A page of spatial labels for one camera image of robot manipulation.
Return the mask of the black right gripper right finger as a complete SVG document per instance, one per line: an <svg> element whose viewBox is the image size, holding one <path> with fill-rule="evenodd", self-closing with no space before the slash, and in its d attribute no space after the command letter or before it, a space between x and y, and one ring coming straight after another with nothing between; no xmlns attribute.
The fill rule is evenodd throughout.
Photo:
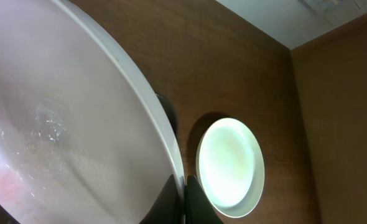
<svg viewBox="0 0 367 224"><path fill-rule="evenodd" d="M186 224L223 224L194 175L187 177L184 212Z"/></svg>

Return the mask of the white plate with red smear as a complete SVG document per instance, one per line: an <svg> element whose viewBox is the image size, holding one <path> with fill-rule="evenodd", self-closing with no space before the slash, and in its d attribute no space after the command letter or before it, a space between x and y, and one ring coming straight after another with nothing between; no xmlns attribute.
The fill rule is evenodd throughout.
<svg viewBox="0 0 367 224"><path fill-rule="evenodd" d="M221 118L207 128L198 143L196 172L208 201L226 217L245 217L261 199L261 148L253 132L237 119Z"/></svg>

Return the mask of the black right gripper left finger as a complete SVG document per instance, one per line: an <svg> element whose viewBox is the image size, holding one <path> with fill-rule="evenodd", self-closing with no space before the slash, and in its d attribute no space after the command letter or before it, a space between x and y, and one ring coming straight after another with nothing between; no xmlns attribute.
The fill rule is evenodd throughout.
<svg viewBox="0 0 367 224"><path fill-rule="evenodd" d="M181 223L180 197L174 176L170 175L153 206L139 224L179 223Z"/></svg>

